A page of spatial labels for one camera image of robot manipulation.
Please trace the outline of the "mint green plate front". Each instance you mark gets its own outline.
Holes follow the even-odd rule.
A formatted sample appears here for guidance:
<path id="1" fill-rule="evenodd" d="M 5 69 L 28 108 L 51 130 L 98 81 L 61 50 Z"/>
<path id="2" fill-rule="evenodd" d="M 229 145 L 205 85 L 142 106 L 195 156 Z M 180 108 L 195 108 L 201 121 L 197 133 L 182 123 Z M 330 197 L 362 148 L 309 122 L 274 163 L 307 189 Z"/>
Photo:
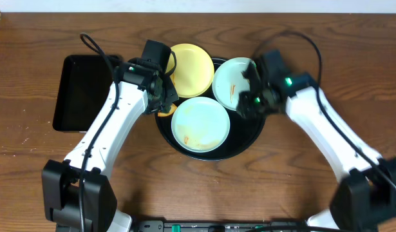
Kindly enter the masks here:
<path id="1" fill-rule="evenodd" d="M 171 132 L 184 149 L 207 153 L 227 139 L 231 120 L 226 109 L 208 97 L 194 97 L 181 103 L 171 119 Z"/>

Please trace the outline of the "orange green scrub sponge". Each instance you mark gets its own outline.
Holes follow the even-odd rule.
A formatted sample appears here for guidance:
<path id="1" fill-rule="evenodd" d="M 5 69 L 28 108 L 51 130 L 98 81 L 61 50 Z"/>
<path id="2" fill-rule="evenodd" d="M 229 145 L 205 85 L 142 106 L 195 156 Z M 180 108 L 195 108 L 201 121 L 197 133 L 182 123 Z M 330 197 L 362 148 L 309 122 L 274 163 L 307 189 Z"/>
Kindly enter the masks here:
<path id="1" fill-rule="evenodd" d="M 165 109 L 163 109 L 162 111 L 158 112 L 157 115 L 159 117 L 168 117 L 170 115 L 172 115 L 177 109 L 177 106 L 175 104 L 172 104 L 168 107 L 166 107 Z"/>

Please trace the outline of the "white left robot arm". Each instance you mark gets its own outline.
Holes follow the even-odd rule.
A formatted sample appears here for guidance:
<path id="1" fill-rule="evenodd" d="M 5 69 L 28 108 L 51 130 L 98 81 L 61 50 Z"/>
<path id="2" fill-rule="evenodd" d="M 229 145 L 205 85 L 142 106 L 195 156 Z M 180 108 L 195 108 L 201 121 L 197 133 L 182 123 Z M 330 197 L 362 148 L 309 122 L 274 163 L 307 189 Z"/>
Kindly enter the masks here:
<path id="1" fill-rule="evenodd" d="M 167 113 L 178 95 L 177 65 L 134 58 L 116 67 L 108 98 L 82 140 L 61 162 L 42 169 L 44 213 L 56 231 L 129 231 L 109 179 L 117 155 L 142 114 Z"/>

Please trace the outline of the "mint green plate with streak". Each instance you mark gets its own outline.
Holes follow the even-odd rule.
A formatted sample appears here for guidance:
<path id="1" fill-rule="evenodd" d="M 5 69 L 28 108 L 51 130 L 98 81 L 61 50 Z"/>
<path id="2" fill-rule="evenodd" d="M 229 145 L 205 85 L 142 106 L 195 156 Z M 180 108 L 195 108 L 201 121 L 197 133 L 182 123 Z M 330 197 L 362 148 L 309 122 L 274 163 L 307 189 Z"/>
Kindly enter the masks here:
<path id="1" fill-rule="evenodd" d="M 235 111 L 241 92 L 249 91 L 250 84 L 242 75 L 252 60 L 237 57 L 224 62 L 214 73 L 212 91 L 216 100 L 225 108 Z"/>

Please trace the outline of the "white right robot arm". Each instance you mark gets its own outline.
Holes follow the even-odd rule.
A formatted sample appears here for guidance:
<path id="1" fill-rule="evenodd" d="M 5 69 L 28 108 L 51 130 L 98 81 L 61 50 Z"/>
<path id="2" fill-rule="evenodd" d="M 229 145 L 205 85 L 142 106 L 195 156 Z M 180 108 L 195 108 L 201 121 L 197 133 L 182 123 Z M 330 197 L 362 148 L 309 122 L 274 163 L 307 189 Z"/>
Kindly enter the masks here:
<path id="1" fill-rule="evenodd" d="M 384 159 L 345 123 L 309 73 L 251 61 L 239 95 L 246 119 L 283 113 L 318 147 L 338 181 L 328 209 L 306 221 L 309 231 L 376 231 L 396 217 L 396 157 Z"/>

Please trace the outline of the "yellow plate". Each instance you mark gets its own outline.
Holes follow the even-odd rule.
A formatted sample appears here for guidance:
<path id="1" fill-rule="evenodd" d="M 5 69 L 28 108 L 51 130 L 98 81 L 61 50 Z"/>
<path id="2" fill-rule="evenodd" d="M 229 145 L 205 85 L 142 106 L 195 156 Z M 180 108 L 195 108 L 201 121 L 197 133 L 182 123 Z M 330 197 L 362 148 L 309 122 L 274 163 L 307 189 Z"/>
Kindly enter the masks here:
<path id="1" fill-rule="evenodd" d="M 176 56 L 176 68 L 170 75 L 179 98 L 197 97 L 212 84 L 214 65 L 209 54 L 194 44 L 171 47 Z"/>

